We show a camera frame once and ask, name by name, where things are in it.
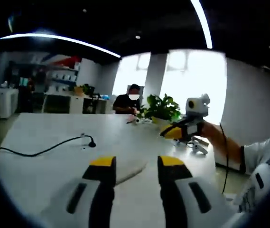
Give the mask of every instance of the wire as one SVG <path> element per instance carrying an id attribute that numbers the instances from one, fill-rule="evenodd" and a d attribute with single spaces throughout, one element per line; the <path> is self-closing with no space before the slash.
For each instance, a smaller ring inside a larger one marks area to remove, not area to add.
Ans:
<path id="1" fill-rule="evenodd" d="M 229 173 L 229 152 L 228 152 L 228 144 L 227 144 L 227 141 L 226 141 L 226 136 L 224 134 L 221 123 L 219 123 L 219 125 L 220 125 L 220 128 L 221 128 L 222 134 L 223 134 L 225 150 L 226 150 L 226 173 L 225 173 L 225 180 L 224 180 L 224 185 L 223 185 L 223 189 L 222 189 L 222 193 L 221 193 L 221 194 L 223 194 L 224 190 L 225 190 L 226 180 L 228 178 L 228 173 Z"/>
<path id="2" fill-rule="evenodd" d="M 84 137 L 89 137 L 92 140 L 91 143 L 94 143 L 93 138 L 91 136 L 84 135 Z M 56 144 L 56 145 L 54 145 L 54 146 L 52 146 L 52 147 L 50 147 L 50 148 L 48 148 L 48 149 L 46 149 L 44 151 L 41 151 L 41 152 L 38 152 L 38 153 L 34 153 L 34 154 L 23 154 L 23 153 L 19 153 L 19 152 L 13 151 L 13 150 L 8 149 L 8 148 L 5 148 L 5 147 L 0 147 L 0 150 L 6 150 L 6 151 L 12 152 L 12 153 L 14 153 L 16 155 L 22 156 L 22 157 L 36 157 L 36 156 L 38 156 L 40 154 L 46 153 L 46 152 L 48 152 L 48 151 L 56 148 L 57 146 L 60 146 L 60 145 L 62 145 L 64 143 L 67 143 L 67 142 L 72 141 L 72 140 L 80 139 L 80 138 L 82 138 L 82 136 L 78 136 L 78 137 L 75 137 L 75 138 L 71 138 L 71 139 L 65 140 L 65 141 L 60 142 L 60 143 L 58 143 L 58 144 Z"/>

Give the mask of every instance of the floor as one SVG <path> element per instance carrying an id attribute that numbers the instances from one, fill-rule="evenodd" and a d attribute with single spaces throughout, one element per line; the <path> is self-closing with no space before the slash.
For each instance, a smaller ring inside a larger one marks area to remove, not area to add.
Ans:
<path id="1" fill-rule="evenodd" d="M 0 119 L 0 145 L 18 116 L 19 114 L 14 114 L 7 120 Z M 216 182 L 217 188 L 220 192 L 223 189 L 225 174 L 226 174 L 225 168 L 216 167 Z M 239 193 L 247 179 L 248 179 L 247 175 L 243 175 L 236 171 L 229 170 L 224 192 L 232 194 Z"/>

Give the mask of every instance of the black shirt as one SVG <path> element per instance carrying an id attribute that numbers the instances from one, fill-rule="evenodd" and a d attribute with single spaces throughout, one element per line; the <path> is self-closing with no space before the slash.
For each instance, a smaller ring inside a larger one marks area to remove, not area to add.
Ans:
<path id="1" fill-rule="evenodd" d="M 119 107 L 119 108 L 127 108 L 127 107 L 131 107 L 131 108 L 136 108 L 137 110 L 140 110 L 140 100 L 130 100 L 129 95 L 128 94 L 123 94 L 123 95 L 119 95 L 114 104 L 113 107 Z M 128 112 L 120 112 L 120 111 L 116 111 L 116 114 L 129 114 Z"/>

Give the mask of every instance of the potted plant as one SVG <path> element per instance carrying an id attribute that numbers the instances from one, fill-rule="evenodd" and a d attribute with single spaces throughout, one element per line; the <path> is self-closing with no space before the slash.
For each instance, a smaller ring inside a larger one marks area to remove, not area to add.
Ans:
<path id="1" fill-rule="evenodd" d="M 171 96 L 164 95 L 161 99 L 157 95 L 147 98 L 149 108 L 141 107 L 138 118 L 150 118 L 156 124 L 163 126 L 180 117 L 180 107 Z"/>

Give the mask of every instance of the white sleeve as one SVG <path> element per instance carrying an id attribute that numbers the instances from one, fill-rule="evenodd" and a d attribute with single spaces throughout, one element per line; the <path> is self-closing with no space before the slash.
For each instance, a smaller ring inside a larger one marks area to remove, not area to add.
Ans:
<path id="1" fill-rule="evenodd" d="M 270 138 L 264 142 L 256 142 L 251 145 L 243 146 L 245 171 L 252 173 L 261 163 L 265 155 L 270 156 Z"/>

